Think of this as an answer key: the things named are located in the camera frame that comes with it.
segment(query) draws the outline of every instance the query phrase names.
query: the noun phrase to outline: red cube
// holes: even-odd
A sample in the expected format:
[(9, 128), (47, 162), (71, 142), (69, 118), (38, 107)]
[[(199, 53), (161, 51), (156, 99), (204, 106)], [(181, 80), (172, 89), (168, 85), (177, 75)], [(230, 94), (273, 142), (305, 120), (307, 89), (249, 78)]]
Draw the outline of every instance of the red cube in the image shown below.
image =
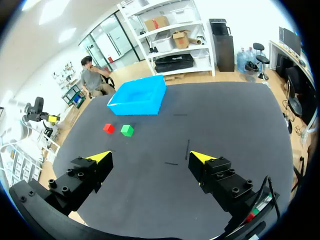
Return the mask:
[(109, 124), (109, 123), (107, 123), (105, 126), (104, 126), (104, 128), (103, 128), (103, 130), (107, 133), (107, 134), (113, 134), (114, 133), (114, 131), (115, 131), (115, 127), (114, 126), (112, 126), (111, 124)]

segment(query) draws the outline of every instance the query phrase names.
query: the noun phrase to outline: gray shirt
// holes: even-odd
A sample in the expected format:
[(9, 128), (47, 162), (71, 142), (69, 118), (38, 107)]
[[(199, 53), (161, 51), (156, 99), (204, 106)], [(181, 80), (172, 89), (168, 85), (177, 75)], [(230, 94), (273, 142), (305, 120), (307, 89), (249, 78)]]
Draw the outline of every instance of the gray shirt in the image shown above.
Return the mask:
[[(104, 70), (100, 66), (95, 67), (97, 69)], [(86, 89), (88, 89), (88, 91), (92, 93), (97, 87), (99, 87), (102, 84), (102, 79), (100, 73), (85, 69), (81, 73), (81, 82), (82, 85), (85, 85)]]

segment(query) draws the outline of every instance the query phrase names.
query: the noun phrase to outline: man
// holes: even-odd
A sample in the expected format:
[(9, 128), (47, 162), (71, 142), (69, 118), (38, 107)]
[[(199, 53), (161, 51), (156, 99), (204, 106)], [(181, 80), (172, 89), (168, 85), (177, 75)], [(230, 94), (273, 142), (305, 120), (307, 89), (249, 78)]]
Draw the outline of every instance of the man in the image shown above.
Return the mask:
[(109, 84), (102, 82), (101, 75), (109, 77), (109, 73), (99, 66), (93, 66), (91, 56), (82, 59), (81, 65), (86, 68), (81, 74), (81, 82), (88, 96), (98, 97), (116, 92)]

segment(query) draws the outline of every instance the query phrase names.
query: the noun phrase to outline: ceiling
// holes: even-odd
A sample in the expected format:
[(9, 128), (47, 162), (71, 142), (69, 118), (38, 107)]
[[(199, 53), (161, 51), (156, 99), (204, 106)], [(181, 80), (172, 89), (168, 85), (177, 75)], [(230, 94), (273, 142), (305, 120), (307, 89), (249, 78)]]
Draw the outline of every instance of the ceiling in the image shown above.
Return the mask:
[[(88, 28), (120, 0), (70, 0), (63, 14), (39, 26), (44, 5), (41, 0), (21, 11), (0, 49), (0, 102), (10, 90), (15, 95), (41, 65), (70, 44), (78, 44)], [(72, 39), (58, 43), (60, 34), (76, 28)]]

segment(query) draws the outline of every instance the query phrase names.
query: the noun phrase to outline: black mat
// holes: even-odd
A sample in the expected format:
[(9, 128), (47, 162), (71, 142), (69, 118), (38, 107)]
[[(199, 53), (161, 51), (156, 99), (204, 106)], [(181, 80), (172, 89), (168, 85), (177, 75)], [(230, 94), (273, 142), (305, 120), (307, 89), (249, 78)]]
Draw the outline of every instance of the black mat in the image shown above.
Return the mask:
[[(189, 150), (224, 156), (257, 191), (266, 175), (290, 199), (290, 136), (271, 90), (258, 83), (216, 82), (167, 87), (158, 116), (115, 116), (109, 96), (95, 98), (70, 131), (53, 164), (61, 176), (75, 157), (112, 150), (114, 169), (79, 215), (92, 228), (143, 238), (208, 240), (224, 232), (231, 216), (204, 194), (188, 169)], [(115, 125), (113, 135), (103, 131)], [(120, 133), (134, 127), (133, 137)], [(272, 212), (265, 221), (276, 220)]]

